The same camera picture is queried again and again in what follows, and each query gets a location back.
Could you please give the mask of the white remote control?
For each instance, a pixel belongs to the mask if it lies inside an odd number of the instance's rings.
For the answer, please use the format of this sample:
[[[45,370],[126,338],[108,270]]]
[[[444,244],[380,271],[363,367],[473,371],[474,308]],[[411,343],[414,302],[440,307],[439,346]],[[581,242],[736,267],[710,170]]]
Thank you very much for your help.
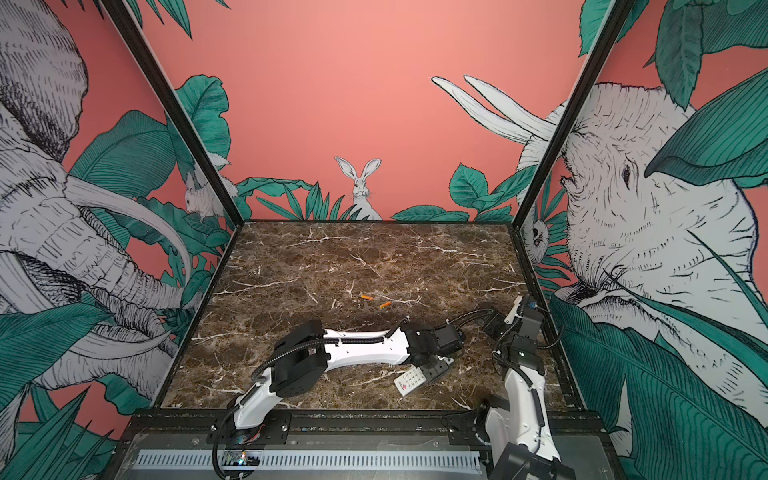
[[[424,384],[427,377],[420,367],[412,366],[394,380],[394,385],[401,396],[405,397]]]

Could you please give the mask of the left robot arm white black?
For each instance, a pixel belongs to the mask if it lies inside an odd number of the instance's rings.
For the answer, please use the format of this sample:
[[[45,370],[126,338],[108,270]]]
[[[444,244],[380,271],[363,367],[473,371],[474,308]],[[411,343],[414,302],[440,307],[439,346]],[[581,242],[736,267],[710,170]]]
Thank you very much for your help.
[[[384,331],[343,332],[308,321],[278,341],[253,371],[253,385],[232,406],[232,424],[237,430],[261,425],[281,400],[311,390],[328,371],[367,364],[421,367],[460,351],[464,340],[451,323],[427,327],[404,319]]]

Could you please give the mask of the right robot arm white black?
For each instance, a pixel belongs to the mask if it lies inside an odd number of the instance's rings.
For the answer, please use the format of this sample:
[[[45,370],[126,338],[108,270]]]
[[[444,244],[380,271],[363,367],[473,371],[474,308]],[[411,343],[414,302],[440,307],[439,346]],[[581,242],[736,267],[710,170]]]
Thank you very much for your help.
[[[545,316],[535,299],[520,296],[508,314],[484,331],[492,359],[503,369],[507,400],[491,401],[484,420],[492,454],[491,479],[574,479],[562,463],[545,409],[545,365],[538,336]]]

